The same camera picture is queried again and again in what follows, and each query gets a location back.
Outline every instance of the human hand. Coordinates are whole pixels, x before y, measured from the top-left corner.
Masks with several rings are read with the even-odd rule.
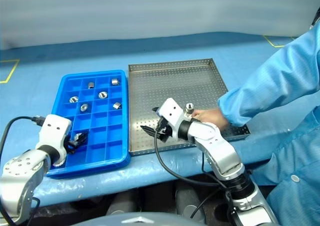
[[[195,110],[192,117],[200,120],[200,122],[211,122],[215,124],[220,131],[223,131],[229,125],[229,122],[224,117],[219,108],[210,110]]]

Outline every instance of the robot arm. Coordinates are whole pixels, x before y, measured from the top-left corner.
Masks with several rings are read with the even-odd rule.
[[[230,213],[235,225],[278,223],[258,186],[247,175],[234,147],[222,138],[217,126],[185,117],[172,98],[168,98],[156,113],[170,126],[174,139],[191,142],[205,154],[215,176],[231,194],[231,198],[228,194],[226,198],[232,202]]]
[[[34,189],[51,165],[60,166],[64,163],[67,156],[64,143],[70,126],[70,120],[48,115],[35,149],[4,165],[0,179],[1,206],[16,224],[29,218]],[[7,225],[2,217],[0,225]]]

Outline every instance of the light blue lab coat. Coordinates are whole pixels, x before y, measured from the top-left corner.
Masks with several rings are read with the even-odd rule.
[[[276,52],[243,86],[222,96],[218,105],[224,116],[242,126],[259,112],[318,91],[319,49],[320,23]],[[281,225],[320,225],[320,107],[253,177],[259,185],[277,185],[267,200]]]

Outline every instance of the blue table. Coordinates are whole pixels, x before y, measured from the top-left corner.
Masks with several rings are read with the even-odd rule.
[[[291,38],[272,39],[274,45]],[[122,69],[128,64],[213,58],[228,89],[246,78],[279,48],[264,37],[236,33],[206,33],[172,38],[126,41],[93,41],[1,51],[1,60],[20,59],[7,83],[0,84],[0,132],[16,116],[50,114],[61,77],[69,73]],[[1,63],[0,81],[13,63]],[[252,135],[233,142],[244,163],[268,159],[276,145],[318,104],[320,94],[302,97],[284,107],[257,115],[248,126]],[[35,147],[40,128],[29,121],[14,124],[7,138],[5,162]],[[163,152],[165,163],[184,176],[201,172],[201,153],[196,148]],[[136,156],[119,170],[70,179],[45,177],[35,196],[41,205],[110,194],[174,179],[154,154]]]

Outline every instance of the perforated metal tray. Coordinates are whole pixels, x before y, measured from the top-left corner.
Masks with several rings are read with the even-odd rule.
[[[154,152],[153,138],[141,128],[155,128],[158,117],[153,107],[161,106],[172,97],[182,107],[192,102],[195,108],[209,109],[228,90],[213,59],[129,65],[129,151],[132,155]],[[248,127],[229,127],[222,132],[228,140],[244,139],[250,135]],[[170,138],[159,141],[159,150],[192,146]]]

